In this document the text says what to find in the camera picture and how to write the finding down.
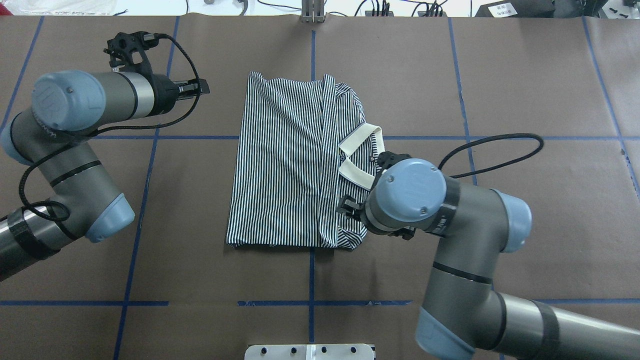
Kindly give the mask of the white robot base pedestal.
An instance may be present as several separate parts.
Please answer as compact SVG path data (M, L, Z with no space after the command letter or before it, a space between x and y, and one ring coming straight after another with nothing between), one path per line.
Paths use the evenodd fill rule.
M254 344L245 360L376 360L374 345L356 343Z

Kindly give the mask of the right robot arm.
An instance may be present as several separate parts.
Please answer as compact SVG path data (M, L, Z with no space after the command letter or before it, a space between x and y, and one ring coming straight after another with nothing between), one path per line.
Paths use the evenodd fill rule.
M477 350L519 360L637 360L637 329L498 292L499 255L518 251L533 217L522 199L444 175L424 159L383 152L370 193L338 212L377 235L439 237L414 339L440 360Z

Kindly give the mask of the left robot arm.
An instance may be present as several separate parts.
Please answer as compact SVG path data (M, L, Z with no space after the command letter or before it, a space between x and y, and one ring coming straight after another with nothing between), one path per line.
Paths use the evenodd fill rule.
M187 60L193 78L155 73L146 51L170 41ZM156 130L125 121L170 112L193 100L189 116L210 87L176 39L144 30L108 40L110 71L52 71L34 83L30 106L1 132L3 151L26 166L18 183L22 203L1 219L1 280L57 255L78 239L99 243L128 227L135 212L89 141L117 130Z

